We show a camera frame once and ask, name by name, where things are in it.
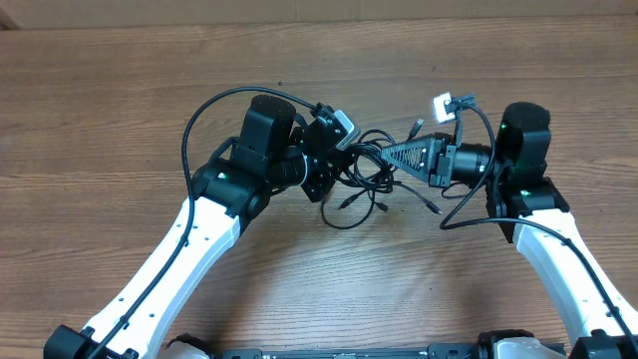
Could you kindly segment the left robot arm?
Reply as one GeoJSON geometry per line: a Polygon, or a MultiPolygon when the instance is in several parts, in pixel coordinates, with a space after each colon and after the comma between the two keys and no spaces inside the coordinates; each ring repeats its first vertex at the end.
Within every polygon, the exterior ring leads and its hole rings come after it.
{"type": "Polygon", "coordinates": [[[298,103],[272,91],[255,96],[239,136],[186,175],[188,195],[172,227],[131,281],[83,329],[59,326],[44,357],[156,357],[205,274],[275,192],[299,185],[311,201],[322,200],[359,130],[323,104],[309,108],[313,121],[306,123],[298,103]]]}

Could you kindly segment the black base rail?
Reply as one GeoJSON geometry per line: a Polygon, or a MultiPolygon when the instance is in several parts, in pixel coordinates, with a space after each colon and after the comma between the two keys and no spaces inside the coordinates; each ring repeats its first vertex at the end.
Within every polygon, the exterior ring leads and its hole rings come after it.
{"type": "Polygon", "coordinates": [[[487,350],[471,343],[435,343],[423,348],[263,351],[258,348],[214,352],[187,333],[173,338],[157,359],[447,359],[487,358],[487,350]]]}

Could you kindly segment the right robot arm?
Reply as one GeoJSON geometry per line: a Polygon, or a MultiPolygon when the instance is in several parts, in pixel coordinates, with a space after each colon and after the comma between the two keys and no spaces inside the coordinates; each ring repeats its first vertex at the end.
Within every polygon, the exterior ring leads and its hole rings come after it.
{"type": "Polygon", "coordinates": [[[542,281],[565,326],[573,358],[634,358],[637,311],[615,288],[577,228],[570,207],[546,176],[550,112],[540,105],[508,105],[489,145],[462,141],[461,113],[477,107],[458,99],[437,107],[453,134],[431,134],[390,145],[381,157],[433,187],[466,185],[486,191],[488,216],[542,281]]]}

